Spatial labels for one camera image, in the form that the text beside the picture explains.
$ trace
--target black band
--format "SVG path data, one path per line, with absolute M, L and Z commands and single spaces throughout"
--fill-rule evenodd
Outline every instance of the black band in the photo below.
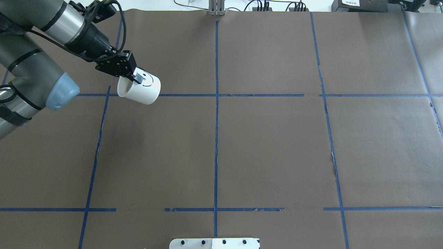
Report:
M 41 48 L 37 48 L 34 49 L 33 51 L 29 51 L 27 53 L 25 53 L 24 55 L 20 56 L 18 59 L 16 59 L 15 61 L 13 61 L 9 66 L 8 66 L 8 71 L 12 73 L 12 70 L 18 66 L 22 61 L 26 60 L 27 58 L 40 53 L 40 52 L 44 52 L 43 49 Z
M 11 111 L 8 107 L 3 104 L 0 104 L 0 117 L 6 120 L 7 122 L 15 125 L 22 126 L 32 118 L 25 118 L 17 112 Z
M 68 4 L 65 1 L 63 1 L 62 7 L 58 10 L 57 14 L 55 14 L 55 16 L 51 19 L 51 21 L 49 21 L 48 24 L 46 24 L 40 30 L 46 32 L 49 28 L 51 28 L 52 25 L 54 25 L 54 23 L 57 22 L 57 20 L 63 15 L 66 6 L 68 6 Z
M 43 108 L 36 106 L 34 103 L 32 103 L 29 99 L 27 99 L 23 94 L 16 88 L 16 94 L 19 96 L 23 101 L 25 101 L 28 105 L 32 106 L 36 110 L 43 110 Z

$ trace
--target robotic arm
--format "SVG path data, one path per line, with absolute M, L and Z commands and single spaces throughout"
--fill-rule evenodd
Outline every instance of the robotic arm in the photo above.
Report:
M 93 24 L 117 12 L 112 4 L 118 5 L 124 27 L 119 49 Z M 159 79 L 138 67 L 131 51 L 123 50 L 126 23 L 116 0 L 94 0 L 88 7 L 63 0 L 1 0 L 0 63 L 15 78 L 0 87 L 0 139 L 44 107 L 58 110 L 79 94 L 79 87 L 30 39 L 28 31 L 87 62 L 96 62 L 97 70 L 120 77 L 117 92 L 121 97 L 151 104 L 159 95 Z

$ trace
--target black box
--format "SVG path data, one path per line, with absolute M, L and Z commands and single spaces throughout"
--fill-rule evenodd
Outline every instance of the black box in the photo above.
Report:
M 360 6 L 352 6 L 346 2 L 360 3 Z M 331 6 L 332 12 L 388 12 L 386 0 L 334 0 Z

